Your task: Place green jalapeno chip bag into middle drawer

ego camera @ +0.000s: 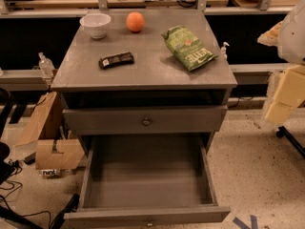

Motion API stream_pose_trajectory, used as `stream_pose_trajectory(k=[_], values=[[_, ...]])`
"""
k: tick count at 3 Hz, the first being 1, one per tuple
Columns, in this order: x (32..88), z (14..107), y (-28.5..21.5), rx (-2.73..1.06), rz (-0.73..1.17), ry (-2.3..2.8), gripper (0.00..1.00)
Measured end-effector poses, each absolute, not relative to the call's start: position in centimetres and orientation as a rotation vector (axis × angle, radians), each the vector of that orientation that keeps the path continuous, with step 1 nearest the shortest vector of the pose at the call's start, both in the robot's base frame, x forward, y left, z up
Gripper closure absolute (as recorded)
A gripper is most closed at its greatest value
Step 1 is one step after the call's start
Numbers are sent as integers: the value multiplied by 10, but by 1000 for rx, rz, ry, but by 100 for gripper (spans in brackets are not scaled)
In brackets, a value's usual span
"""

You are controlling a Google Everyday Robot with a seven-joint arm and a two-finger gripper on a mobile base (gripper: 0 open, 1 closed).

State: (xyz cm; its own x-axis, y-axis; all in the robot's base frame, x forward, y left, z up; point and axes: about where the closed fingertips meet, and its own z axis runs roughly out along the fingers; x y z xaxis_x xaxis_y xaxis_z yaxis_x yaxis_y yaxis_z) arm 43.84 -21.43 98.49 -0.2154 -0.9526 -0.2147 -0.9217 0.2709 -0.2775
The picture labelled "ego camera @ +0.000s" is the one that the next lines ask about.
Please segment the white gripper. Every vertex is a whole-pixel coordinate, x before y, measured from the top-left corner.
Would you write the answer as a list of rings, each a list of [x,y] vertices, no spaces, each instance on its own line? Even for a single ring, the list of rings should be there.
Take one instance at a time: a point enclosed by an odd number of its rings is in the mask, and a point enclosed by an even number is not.
[[[257,42],[265,46],[276,46],[282,21],[262,33]],[[265,119],[274,124],[283,124],[305,102],[305,66],[293,65],[279,76]]]

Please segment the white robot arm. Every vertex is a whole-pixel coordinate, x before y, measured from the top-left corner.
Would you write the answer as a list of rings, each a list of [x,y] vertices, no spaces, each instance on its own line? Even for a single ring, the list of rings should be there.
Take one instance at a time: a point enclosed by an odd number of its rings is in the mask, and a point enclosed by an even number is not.
[[[278,56],[290,64],[279,76],[265,114],[266,120],[283,124],[305,102],[305,0],[300,0],[282,21],[262,33],[257,42],[277,46]]]

